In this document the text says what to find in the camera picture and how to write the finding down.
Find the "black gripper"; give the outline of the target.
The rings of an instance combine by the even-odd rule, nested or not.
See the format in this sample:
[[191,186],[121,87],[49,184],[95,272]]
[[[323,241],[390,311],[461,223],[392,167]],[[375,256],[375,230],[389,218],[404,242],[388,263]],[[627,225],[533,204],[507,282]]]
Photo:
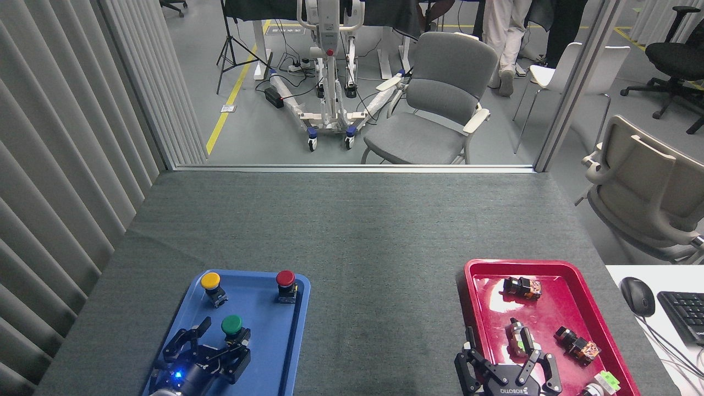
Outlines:
[[211,325],[207,316],[198,325],[179,329],[162,351],[151,373],[152,395],[205,395],[218,376],[236,384],[251,361],[248,347],[251,331],[239,328],[225,333],[222,349],[198,344]]
[[[557,361],[551,353],[536,346],[530,329],[520,330],[522,345],[528,355],[522,367],[496,367],[477,350],[472,327],[465,328],[466,342],[454,364],[463,395],[539,395],[563,391]],[[544,384],[531,376],[536,364],[543,369]]]

